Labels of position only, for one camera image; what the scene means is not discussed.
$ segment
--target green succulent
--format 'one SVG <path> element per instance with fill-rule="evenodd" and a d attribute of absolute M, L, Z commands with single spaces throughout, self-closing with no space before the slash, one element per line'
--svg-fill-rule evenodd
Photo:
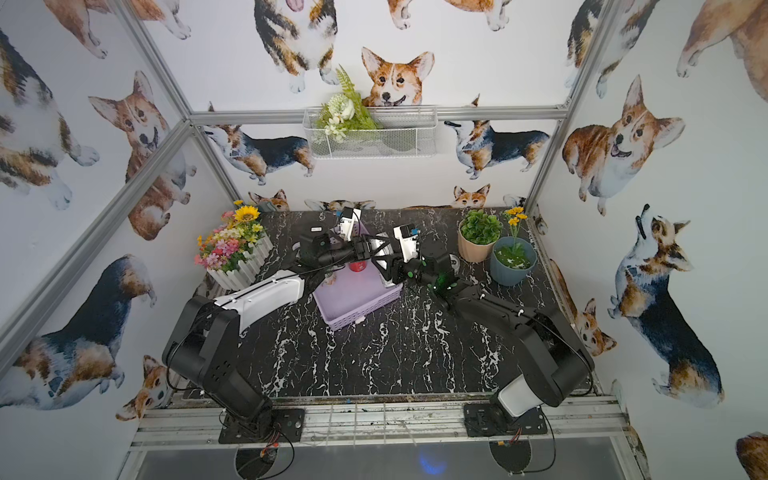
<path fill-rule="evenodd" d="M 472 210 L 462 222 L 462 236 L 476 245 L 488 245 L 502 235 L 502 222 L 495 215 Z"/>

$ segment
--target plastic basket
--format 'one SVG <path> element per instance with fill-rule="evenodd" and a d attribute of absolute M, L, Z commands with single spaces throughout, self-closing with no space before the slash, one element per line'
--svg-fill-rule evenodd
<path fill-rule="evenodd" d="M 368 233 L 364 225 L 360 230 Z M 376 266 L 367 260 L 362 272 L 351 271 L 349 265 L 337 270 L 336 281 L 318 286 L 313 295 L 323 321 L 335 332 L 394 302 L 401 292 L 402 283 L 386 288 Z"/>
<path fill-rule="evenodd" d="M 431 157 L 436 152 L 437 107 L 369 108 L 381 130 L 348 130 L 338 142 L 317 127 L 320 108 L 304 112 L 304 133 L 310 153 L 325 158 L 411 158 Z"/>

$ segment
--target wire basket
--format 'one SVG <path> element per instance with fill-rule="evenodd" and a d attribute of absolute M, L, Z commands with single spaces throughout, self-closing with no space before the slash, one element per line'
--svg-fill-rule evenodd
<path fill-rule="evenodd" d="M 435 106 L 369 108 L 371 117 L 383 129 L 348 130 L 341 142 L 317 127 L 320 110 L 307 108 L 303 121 L 315 158 L 413 158 L 435 154 Z"/>

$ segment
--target marble surface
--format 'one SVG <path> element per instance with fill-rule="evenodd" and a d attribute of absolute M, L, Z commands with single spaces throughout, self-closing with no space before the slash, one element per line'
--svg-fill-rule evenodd
<path fill-rule="evenodd" d="M 371 233 L 413 223 L 425 245 L 437 243 L 458 255 L 462 213 L 364 210 L 362 221 Z M 318 219 L 328 227 L 336 223 L 336 217 L 326 212 L 272 213 L 262 218 L 276 248 L 259 280 L 280 268 L 302 225 Z M 520 236 L 528 238 L 523 229 Z M 492 281 L 488 260 L 462 261 L 459 275 L 526 306 L 556 302 L 540 263 L 514 287 Z M 335 333 L 306 293 L 243 332 L 238 370 L 270 397 L 491 392 L 519 374 L 514 353 L 494 333 L 446 316 L 426 288 L 414 283 L 405 284 L 400 300 Z"/>

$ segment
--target sunflower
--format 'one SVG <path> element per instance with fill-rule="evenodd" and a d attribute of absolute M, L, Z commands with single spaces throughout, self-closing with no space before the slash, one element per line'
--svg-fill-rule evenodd
<path fill-rule="evenodd" d="M 259 209 L 256 207 L 251 207 L 250 205 L 246 205 L 245 207 L 238 208 L 235 212 L 235 221 L 236 222 L 250 222 L 251 220 L 255 220 L 259 218 L 259 215 L 261 213 L 259 212 Z"/>

